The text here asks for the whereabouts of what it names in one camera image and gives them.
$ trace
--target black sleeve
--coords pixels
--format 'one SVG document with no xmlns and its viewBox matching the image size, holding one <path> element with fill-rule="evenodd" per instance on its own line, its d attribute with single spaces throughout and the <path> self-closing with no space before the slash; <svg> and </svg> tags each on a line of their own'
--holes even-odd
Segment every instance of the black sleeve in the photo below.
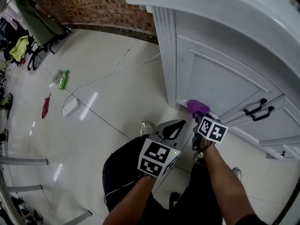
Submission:
<svg viewBox="0 0 300 225">
<path fill-rule="evenodd" d="M 257 215 L 251 214 L 243 217 L 235 225 L 267 225 L 267 224 L 261 221 Z"/>
<path fill-rule="evenodd" d="M 3 55 L 4 55 L 4 58 L 5 58 L 5 61 L 8 61 L 10 60 L 10 54 L 9 54 L 10 50 L 5 50 L 3 51 Z"/>
</svg>

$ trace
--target metal pole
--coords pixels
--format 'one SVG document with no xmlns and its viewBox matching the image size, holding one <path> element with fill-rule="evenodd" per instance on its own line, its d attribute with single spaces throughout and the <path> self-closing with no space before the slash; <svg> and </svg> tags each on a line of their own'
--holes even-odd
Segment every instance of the metal pole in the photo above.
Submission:
<svg viewBox="0 0 300 225">
<path fill-rule="evenodd" d="M 0 164 L 8 165 L 47 165 L 48 160 L 31 159 L 31 158 L 16 158 L 16 157 L 0 157 Z"/>
<path fill-rule="evenodd" d="M 85 213 L 83 213 L 82 215 L 78 216 L 77 218 L 74 218 L 73 220 L 65 223 L 64 225 L 76 225 L 76 224 L 79 224 L 80 222 L 82 222 L 83 220 L 87 219 L 88 217 L 90 217 L 92 215 L 93 214 L 89 210 L 86 210 Z"/>
<path fill-rule="evenodd" d="M 36 191 L 42 189 L 43 187 L 41 185 L 23 186 L 23 187 L 6 187 L 8 193 L 30 192 L 30 191 Z"/>
<path fill-rule="evenodd" d="M 11 201 L 10 195 L 6 190 L 3 179 L 0 176 L 0 193 L 1 202 L 4 204 L 5 209 L 7 209 L 7 214 L 14 225 L 25 225 L 19 215 L 17 209 L 15 208 L 13 202 Z"/>
</svg>

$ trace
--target gray shoe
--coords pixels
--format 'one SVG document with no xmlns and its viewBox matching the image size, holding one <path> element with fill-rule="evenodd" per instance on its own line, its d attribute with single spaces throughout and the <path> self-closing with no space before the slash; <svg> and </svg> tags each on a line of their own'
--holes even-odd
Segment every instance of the gray shoe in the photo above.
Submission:
<svg viewBox="0 0 300 225">
<path fill-rule="evenodd" d="M 154 129 L 150 122 L 145 121 L 141 124 L 140 136 L 149 135 L 149 138 L 150 138 L 150 136 L 153 135 L 153 132 L 154 132 Z"/>
<path fill-rule="evenodd" d="M 235 167 L 232 170 L 235 173 L 235 175 L 239 178 L 239 180 L 242 181 L 242 171 L 238 167 Z"/>
</svg>

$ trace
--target cabinet door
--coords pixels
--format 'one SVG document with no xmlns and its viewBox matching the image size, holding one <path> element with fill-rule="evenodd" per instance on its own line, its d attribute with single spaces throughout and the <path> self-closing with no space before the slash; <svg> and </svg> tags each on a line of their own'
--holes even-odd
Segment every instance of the cabinet door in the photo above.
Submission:
<svg viewBox="0 0 300 225">
<path fill-rule="evenodd" d="M 281 94 L 272 83 L 241 62 L 179 34 L 176 75 L 176 101 L 183 104 L 198 100 L 221 120 L 240 117 L 245 107 L 262 98 L 271 101 Z"/>
<path fill-rule="evenodd" d="M 269 117 L 254 121 L 250 116 L 243 115 L 226 125 L 231 130 L 259 146 L 283 145 L 292 143 L 300 136 L 300 111 L 284 95 L 264 105 L 263 109 L 255 113 L 259 118 L 266 115 L 268 108 L 273 106 Z"/>
</svg>

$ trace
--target black drawer handle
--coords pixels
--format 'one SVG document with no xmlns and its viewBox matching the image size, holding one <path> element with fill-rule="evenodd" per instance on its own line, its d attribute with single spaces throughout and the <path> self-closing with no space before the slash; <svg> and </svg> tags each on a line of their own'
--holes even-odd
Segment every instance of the black drawer handle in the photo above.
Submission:
<svg viewBox="0 0 300 225">
<path fill-rule="evenodd" d="M 254 115 L 251 115 L 251 117 L 253 118 L 253 121 L 254 121 L 254 122 L 259 121 L 259 120 L 263 120 L 263 119 L 269 117 L 270 114 L 271 114 L 271 112 L 272 112 L 274 109 L 275 109 L 275 107 L 270 106 L 270 107 L 268 108 L 269 111 L 268 111 L 268 113 L 267 113 L 266 115 L 263 115 L 263 116 L 261 116 L 261 117 L 259 117 L 259 118 L 255 117 Z"/>
<path fill-rule="evenodd" d="M 252 115 L 258 111 L 260 111 L 263 108 L 263 105 L 267 102 L 268 100 L 263 98 L 261 99 L 261 104 L 259 107 L 257 107 L 256 109 L 253 109 L 252 111 L 248 111 L 247 109 L 244 109 L 244 112 L 246 114 L 246 116 Z"/>
</svg>

